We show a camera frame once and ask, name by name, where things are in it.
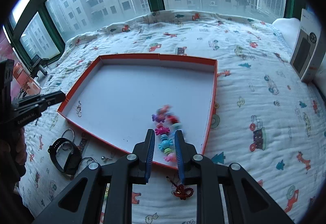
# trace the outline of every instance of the white quilt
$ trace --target white quilt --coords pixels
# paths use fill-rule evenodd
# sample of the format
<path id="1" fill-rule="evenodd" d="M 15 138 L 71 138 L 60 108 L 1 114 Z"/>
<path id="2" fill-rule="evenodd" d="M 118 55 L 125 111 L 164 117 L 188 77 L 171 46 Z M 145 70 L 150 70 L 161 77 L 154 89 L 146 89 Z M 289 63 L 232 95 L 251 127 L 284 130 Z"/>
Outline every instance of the white quilt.
<path id="1" fill-rule="evenodd" d="M 161 11 L 112 24 L 69 40 L 42 93 L 67 93 L 102 54 L 178 50 L 218 60 L 216 114 L 205 155 L 219 164 L 240 163 L 298 222 L 326 176 L 326 112 L 316 88 L 301 83 L 289 65 L 291 50 L 271 24 L 195 11 Z M 52 164 L 48 146 L 67 128 L 75 131 L 77 145 L 81 141 L 81 132 L 57 108 L 25 128 L 28 160 L 20 193 L 34 216 L 70 181 Z M 100 164 L 103 155 L 114 161 L 122 155 L 93 138 L 83 142 L 83 157 Z M 180 200 L 167 175 L 178 181 L 175 171 L 153 166 L 149 184 L 134 186 L 133 223 L 195 224 L 197 191 Z"/>

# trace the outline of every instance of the cartoon car print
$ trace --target cartoon car print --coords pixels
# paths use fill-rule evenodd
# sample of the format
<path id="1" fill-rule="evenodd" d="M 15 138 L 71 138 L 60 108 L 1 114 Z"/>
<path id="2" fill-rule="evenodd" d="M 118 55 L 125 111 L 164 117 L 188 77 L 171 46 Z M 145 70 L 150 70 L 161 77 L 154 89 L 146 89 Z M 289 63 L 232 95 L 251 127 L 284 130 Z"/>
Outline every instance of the cartoon car print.
<path id="1" fill-rule="evenodd" d="M 246 59 L 247 56 L 242 52 L 243 48 L 239 45 L 234 49 L 234 53 L 239 56 L 241 59 Z"/>
<path id="2" fill-rule="evenodd" d="M 299 189 L 296 190 L 295 186 L 290 186 L 286 194 L 287 206 L 284 209 L 285 213 L 291 211 L 293 204 L 298 201 L 298 196 L 299 196 Z"/>
<path id="3" fill-rule="evenodd" d="M 265 81 L 268 83 L 268 86 L 269 86 L 268 90 L 269 90 L 272 94 L 274 94 L 274 95 L 278 95 L 279 90 L 278 90 L 276 84 L 273 82 L 273 80 L 271 80 L 271 78 L 269 77 L 269 75 L 265 75 L 264 79 L 265 79 Z"/>
<path id="4" fill-rule="evenodd" d="M 255 149 L 266 149 L 266 133 L 265 128 L 263 127 L 263 122 L 260 118 L 257 119 L 255 115 L 251 116 L 251 124 L 249 129 L 254 134 L 254 143 L 250 145 L 250 151 L 254 151 Z"/>
<path id="5" fill-rule="evenodd" d="M 57 189 L 57 185 L 55 184 L 55 181 L 51 181 L 50 182 L 50 187 L 48 189 L 51 201 L 53 201 L 53 199 L 54 199 L 54 192 L 56 191 L 56 189 Z"/>
<path id="6" fill-rule="evenodd" d="M 318 110 L 318 106 L 317 106 L 316 101 L 313 100 L 312 103 L 313 103 L 313 109 L 314 109 L 315 114 L 317 114 L 317 116 L 320 117 L 320 114 L 319 114 L 319 110 Z"/>
<path id="7" fill-rule="evenodd" d="M 39 187 L 39 179 L 40 179 L 40 174 L 36 171 L 35 182 L 34 182 L 35 188 Z"/>
<path id="8" fill-rule="evenodd" d="M 304 114 L 304 121 L 306 123 L 306 133 L 307 133 L 307 136 L 309 138 L 310 137 L 310 131 L 311 131 L 310 120 L 309 120 L 308 115 L 305 112 L 303 112 L 303 114 Z"/>

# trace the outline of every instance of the silver keychain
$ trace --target silver keychain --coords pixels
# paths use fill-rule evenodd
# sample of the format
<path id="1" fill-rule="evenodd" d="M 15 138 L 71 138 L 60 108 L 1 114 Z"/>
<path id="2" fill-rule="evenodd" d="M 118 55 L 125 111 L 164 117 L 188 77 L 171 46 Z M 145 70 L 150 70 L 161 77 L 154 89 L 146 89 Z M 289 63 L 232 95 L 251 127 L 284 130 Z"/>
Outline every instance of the silver keychain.
<path id="1" fill-rule="evenodd" d="M 85 158 L 82 158 L 82 160 L 80 161 L 80 163 L 79 163 L 79 165 L 78 165 L 77 175 L 79 175 L 79 167 L 80 167 L 82 161 L 83 161 L 83 160 L 86 160 L 86 159 L 88 159 L 87 162 L 86 162 L 86 167 L 87 167 L 89 164 L 93 163 L 93 162 L 96 162 L 96 163 L 97 163 L 97 161 L 96 161 L 94 158 L 92 158 L 92 157 L 85 157 Z"/>
<path id="2" fill-rule="evenodd" d="M 72 131 L 72 135 L 73 135 L 72 143 L 74 143 L 74 140 L 75 140 L 75 133 L 74 133 L 74 131 L 73 131 L 72 129 L 67 129 L 65 132 L 63 132 L 61 138 L 63 138 L 63 135 L 64 135 L 68 130 Z M 66 151 L 66 150 L 70 150 L 70 149 L 71 149 L 71 148 L 64 149 L 64 148 L 62 147 L 62 144 L 61 144 L 61 148 L 62 148 L 64 151 Z"/>

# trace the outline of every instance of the printed bedspread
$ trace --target printed bedspread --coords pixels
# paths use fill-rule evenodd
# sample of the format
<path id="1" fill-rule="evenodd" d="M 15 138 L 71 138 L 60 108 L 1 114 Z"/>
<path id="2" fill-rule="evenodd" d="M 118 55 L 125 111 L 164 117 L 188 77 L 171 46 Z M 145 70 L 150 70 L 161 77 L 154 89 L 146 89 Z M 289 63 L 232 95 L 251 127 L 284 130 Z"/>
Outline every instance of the printed bedspread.
<path id="1" fill-rule="evenodd" d="M 66 43 L 43 93 L 67 93 L 102 54 L 186 54 L 218 60 L 215 114 L 205 155 L 214 162 L 239 162 L 298 222 L 326 176 L 326 113 L 313 85 L 301 83 L 288 63 L 291 50 L 271 24 L 195 11 L 161 11 L 85 33 Z M 122 153 L 81 134 L 50 107 L 26 126 L 27 173 L 20 182 L 24 203 L 37 216 L 70 182 L 47 153 L 67 128 L 83 157 L 115 161 Z M 133 223 L 195 224 L 196 190 L 182 201 L 172 195 L 170 176 L 153 166 L 149 184 L 133 187 Z"/>

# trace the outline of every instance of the smartwatch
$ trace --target smartwatch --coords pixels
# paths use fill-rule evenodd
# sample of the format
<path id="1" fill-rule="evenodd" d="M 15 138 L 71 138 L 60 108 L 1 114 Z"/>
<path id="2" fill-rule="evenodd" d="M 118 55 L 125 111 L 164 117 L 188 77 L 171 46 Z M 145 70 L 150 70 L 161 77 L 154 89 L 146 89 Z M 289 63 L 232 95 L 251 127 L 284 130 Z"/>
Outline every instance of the smartwatch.
<path id="1" fill-rule="evenodd" d="M 66 163 L 64 167 L 62 168 L 60 164 L 58 163 L 56 154 L 57 154 L 57 149 L 61 144 L 69 142 L 72 146 L 72 150 L 68 155 L 68 158 L 66 160 Z M 69 139 L 66 138 L 59 138 L 57 139 L 53 145 L 50 145 L 48 148 L 48 153 L 50 154 L 51 161 L 53 162 L 54 166 L 62 173 L 67 174 L 67 175 L 74 175 L 77 172 L 78 165 L 82 159 L 82 153 L 78 149 L 78 147 Z"/>

